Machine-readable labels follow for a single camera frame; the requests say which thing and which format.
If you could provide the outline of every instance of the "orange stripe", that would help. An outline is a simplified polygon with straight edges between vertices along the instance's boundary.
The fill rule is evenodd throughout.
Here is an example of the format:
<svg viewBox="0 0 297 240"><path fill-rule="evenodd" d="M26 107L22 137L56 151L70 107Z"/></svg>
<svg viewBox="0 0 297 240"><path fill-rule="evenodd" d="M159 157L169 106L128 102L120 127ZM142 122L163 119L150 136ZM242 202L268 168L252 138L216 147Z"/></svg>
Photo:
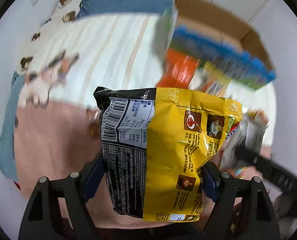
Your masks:
<svg viewBox="0 0 297 240"><path fill-rule="evenodd" d="M144 36L145 30L147 28L147 25L148 25L148 22L149 22L150 18L151 18L150 16L146 16L146 18L145 18L145 20L144 20L144 22L142 24L141 30L139 31L139 35L138 35L137 40L135 42L134 48L133 48L132 53L130 54L130 58L129 58L128 62L127 62L124 78L123 78L123 81L122 81L122 89L127 89L128 84L130 82L130 75L132 73L133 64L134 64L137 52L139 50L139 46L142 43L143 36Z"/></svg>
<svg viewBox="0 0 297 240"><path fill-rule="evenodd" d="M97 52L97 54L95 56L95 62L87 70L87 73L85 75L85 80L83 82L83 87L82 87L82 90L81 90L81 93L80 93L80 97L79 97L79 100L78 100L80 103L83 103L84 102L85 94L86 94L87 88L89 86L91 77L93 75L94 68L97 65L97 63L98 63L98 61L99 61L99 59L100 59L103 51L105 50L105 48L109 44L109 41L111 40L111 37L113 35L113 32L114 32L114 30L115 30L115 28L117 26L117 22L118 22L119 19L120 19L120 16L117 16L116 19L115 19L115 21L113 22L113 25L111 26L111 29L110 29L108 35L107 35L106 41L104 42L104 44L102 45L102 47L99 49L99 51Z"/></svg>

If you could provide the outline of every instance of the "yellow package section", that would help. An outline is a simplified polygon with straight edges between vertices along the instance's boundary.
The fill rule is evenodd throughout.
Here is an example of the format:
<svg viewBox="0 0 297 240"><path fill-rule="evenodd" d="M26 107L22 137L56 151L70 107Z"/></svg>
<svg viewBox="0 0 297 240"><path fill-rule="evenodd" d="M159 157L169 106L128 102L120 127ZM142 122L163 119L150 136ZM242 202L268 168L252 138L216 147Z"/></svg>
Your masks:
<svg viewBox="0 0 297 240"><path fill-rule="evenodd" d="M197 221L203 208L197 169L224 142L230 117L242 105L194 90L157 88L155 114L147 128L143 219Z"/></svg>

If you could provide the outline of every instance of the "silver bolt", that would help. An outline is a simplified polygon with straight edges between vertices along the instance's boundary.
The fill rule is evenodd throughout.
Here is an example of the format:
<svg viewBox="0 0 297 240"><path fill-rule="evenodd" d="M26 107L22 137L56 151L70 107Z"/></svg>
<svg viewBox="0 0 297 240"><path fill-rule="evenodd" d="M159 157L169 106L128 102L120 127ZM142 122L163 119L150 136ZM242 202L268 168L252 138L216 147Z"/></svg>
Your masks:
<svg viewBox="0 0 297 240"><path fill-rule="evenodd" d="M260 183L261 182L261 178L260 177L255 176L253 179L257 183Z"/></svg>
<svg viewBox="0 0 297 240"><path fill-rule="evenodd" d="M39 182L40 183L44 183L44 182L46 182L47 181L47 178L46 177L41 177L40 179L39 179Z"/></svg>
<svg viewBox="0 0 297 240"><path fill-rule="evenodd" d="M231 176L227 171L223 171L222 173L221 173L221 175L222 175L222 177L223 178L229 178L229 176Z"/></svg>
<svg viewBox="0 0 297 240"><path fill-rule="evenodd" d="M71 173L71 178L77 178L79 176L79 173L77 171L74 171Z"/></svg>

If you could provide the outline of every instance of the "orange package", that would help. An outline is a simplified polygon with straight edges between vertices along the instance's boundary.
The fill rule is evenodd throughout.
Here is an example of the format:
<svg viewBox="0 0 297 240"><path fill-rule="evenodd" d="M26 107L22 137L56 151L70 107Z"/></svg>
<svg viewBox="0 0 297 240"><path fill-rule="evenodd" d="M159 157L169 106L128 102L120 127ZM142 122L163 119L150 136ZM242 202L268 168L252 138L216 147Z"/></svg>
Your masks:
<svg viewBox="0 0 297 240"><path fill-rule="evenodd" d="M165 59L169 67L156 87L188 89L200 60L171 48L166 51Z"/></svg>

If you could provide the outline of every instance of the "blue fabric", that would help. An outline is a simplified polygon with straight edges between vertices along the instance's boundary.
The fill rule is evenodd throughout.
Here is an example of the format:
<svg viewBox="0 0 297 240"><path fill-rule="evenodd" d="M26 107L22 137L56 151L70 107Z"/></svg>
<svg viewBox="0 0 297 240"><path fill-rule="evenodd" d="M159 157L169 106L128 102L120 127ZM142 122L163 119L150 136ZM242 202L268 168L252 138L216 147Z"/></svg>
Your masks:
<svg viewBox="0 0 297 240"><path fill-rule="evenodd" d="M88 15L120 12L163 14L172 7L173 0L82 0L77 19Z"/></svg>
<svg viewBox="0 0 297 240"><path fill-rule="evenodd" d="M14 125L18 96L24 85L25 75L13 74L10 98L7 102L0 137L0 170L7 178L18 183L14 154Z"/></svg>

